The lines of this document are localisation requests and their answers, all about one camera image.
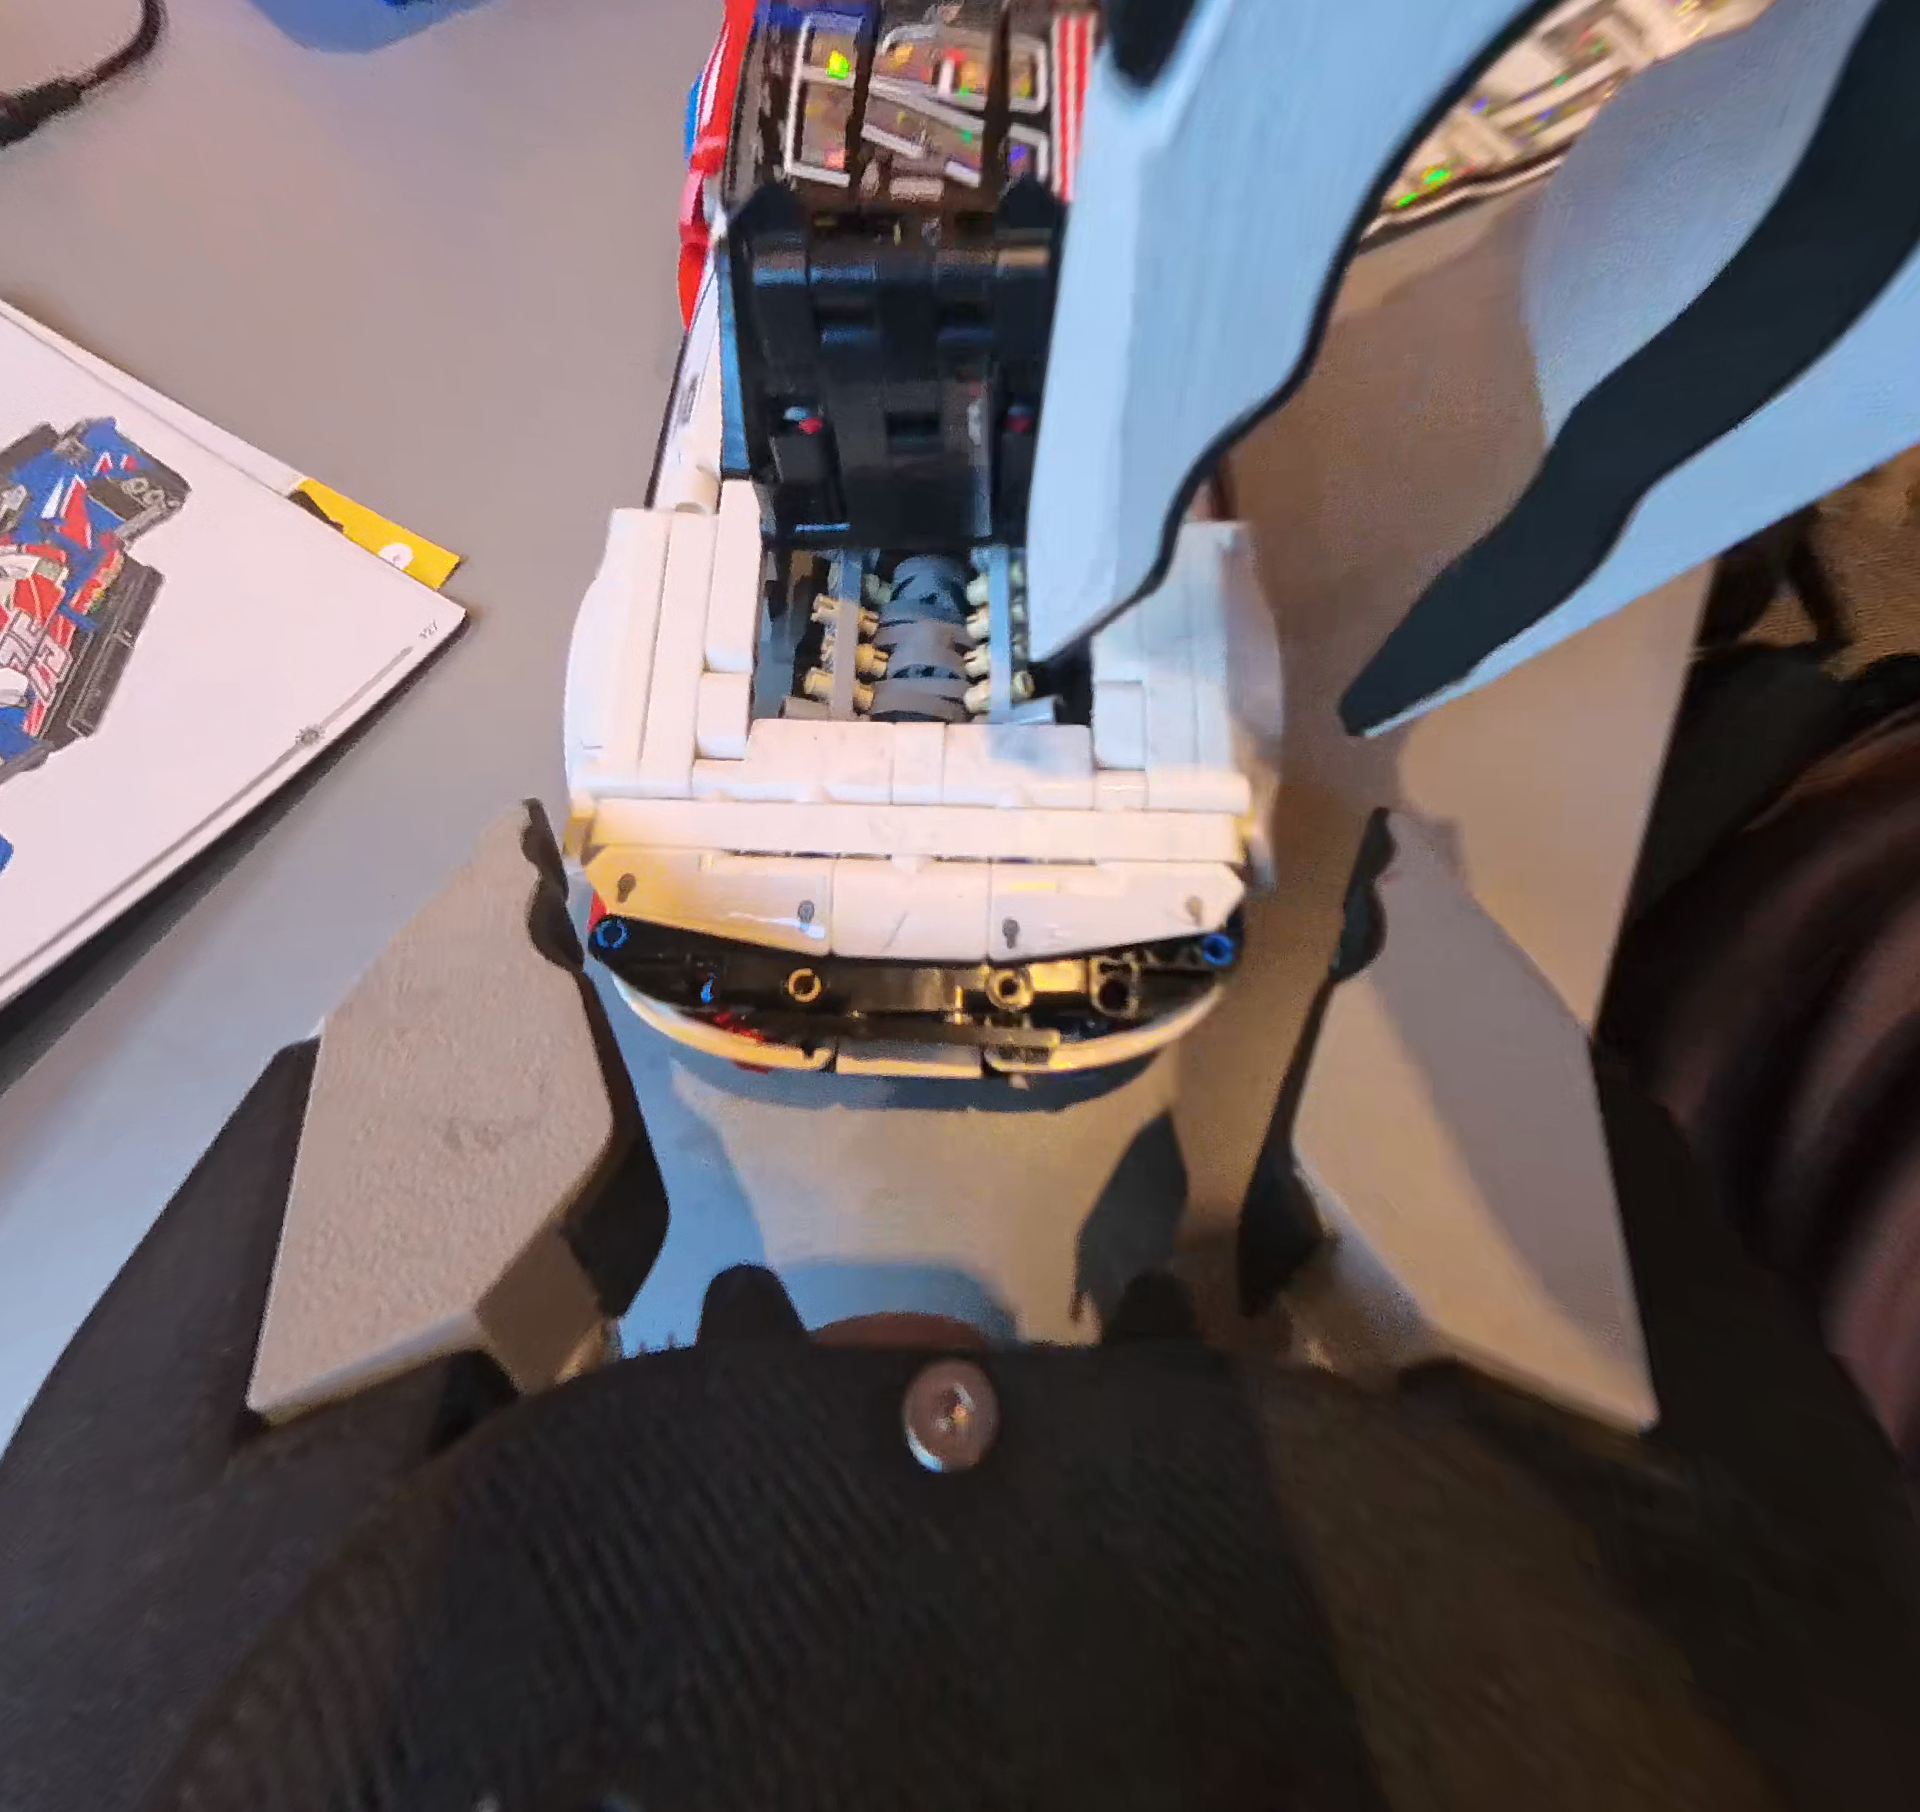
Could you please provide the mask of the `holographic sticker sheet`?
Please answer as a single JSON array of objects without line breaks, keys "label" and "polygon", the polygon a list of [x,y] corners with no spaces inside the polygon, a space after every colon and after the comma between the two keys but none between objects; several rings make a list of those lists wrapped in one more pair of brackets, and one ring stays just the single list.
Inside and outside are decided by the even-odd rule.
[{"label": "holographic sticker sheet", "polygon": [[1773,0],[1560,0],[1431,125],[1361,242],[1401,238],[1549,178],[1628,79]]}]

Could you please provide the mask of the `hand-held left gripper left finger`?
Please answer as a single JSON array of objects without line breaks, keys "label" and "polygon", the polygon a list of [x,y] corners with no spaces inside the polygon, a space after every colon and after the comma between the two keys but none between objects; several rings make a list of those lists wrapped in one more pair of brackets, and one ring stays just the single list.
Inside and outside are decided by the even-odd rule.
[{"label": "hand-held left gripper left finger", "polygon": [[323,1019],[246,1403],[289,1422],[467,1354],[558,1386],[611,1360],[665,1226],[526,799]]}]

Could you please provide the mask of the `white brick model car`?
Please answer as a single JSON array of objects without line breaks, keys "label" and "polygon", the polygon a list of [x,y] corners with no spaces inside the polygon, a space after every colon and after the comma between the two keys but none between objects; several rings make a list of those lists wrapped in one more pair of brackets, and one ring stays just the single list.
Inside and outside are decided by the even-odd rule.
[{"label": "white brick model car", "polygon": [[1107,1071],[1222,996],[1276,648],[1222,473],[1036,662],[1027,504],[1107,0],[724,0],[673,385],[567,653],[589,957],[760,1071]]}]

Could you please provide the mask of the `open instruction booklet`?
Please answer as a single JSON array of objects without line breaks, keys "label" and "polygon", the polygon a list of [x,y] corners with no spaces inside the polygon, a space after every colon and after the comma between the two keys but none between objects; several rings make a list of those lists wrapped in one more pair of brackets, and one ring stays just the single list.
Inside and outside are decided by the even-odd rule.
[{"label": "open instruction booklet", "polygon": [[410,537],[1,319],[1,1004],[465,624]]}]

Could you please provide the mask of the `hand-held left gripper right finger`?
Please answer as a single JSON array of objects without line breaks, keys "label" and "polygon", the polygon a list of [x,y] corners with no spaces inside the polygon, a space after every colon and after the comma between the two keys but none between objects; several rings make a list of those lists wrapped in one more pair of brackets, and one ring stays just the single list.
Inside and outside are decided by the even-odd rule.
[{"label": "hand-held left gripper right finger", "polygon": [[1361,835],[1237,1216],[1237,1309],[1309,1356],[1458,1364],[1625,1434],[1659,1394],[1590,1035],[1412,816]]}]

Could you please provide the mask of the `grey desk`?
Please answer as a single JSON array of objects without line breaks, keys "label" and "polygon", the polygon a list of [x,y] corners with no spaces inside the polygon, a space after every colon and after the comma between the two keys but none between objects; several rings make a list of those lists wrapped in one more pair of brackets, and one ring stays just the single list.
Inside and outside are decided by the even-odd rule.
[{"label": "grey desk", "polygon": [[[4,155],[4,298],[424,532],[465,632],[367,732],[4,1015],[4,1436],[268,1059],[526,797],[564,803],[564,657],[636,504],[678,345],[684,90],[718,0],[163,0],[159,52]],[[1284,651],[1274,851],[1231,1002],[1107,1080],[757,1076],[608,1004],[669,1195],[626,1344],[775,1267],[811,1322],[1091,1332],[1074,1242],[1139,1137],[1188,1163],[1183,1270],[1233,1223],[1364,818],[1457,832],[1571,1008],[1606,981],[1685,665],[1672,583],[1394,736],[1334,700],[1516,493],[1542,416],[1523,265],[1549,184],[1362,255],[1307,389],[1233,456]]]}]

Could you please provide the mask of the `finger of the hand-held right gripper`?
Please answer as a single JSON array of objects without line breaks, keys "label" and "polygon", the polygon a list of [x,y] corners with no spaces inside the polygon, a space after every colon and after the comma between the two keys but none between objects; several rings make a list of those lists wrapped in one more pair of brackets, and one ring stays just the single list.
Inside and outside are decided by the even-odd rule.
[{"label": "finger of the hand-held right gripper", "polygon": [[1631,78],[1542,195],[1547,449],[1338,702],[1375,736],[1917,437],[1917,0],[1775,0]]},{"label": "finger of the hand-held right gripper", "polygon": [[1147,89],[1091,70],[1025,595],[1034,665],[1164,576],[1198,481],[1301,382],[1379,199],[1560,0],[1196,0]]}]

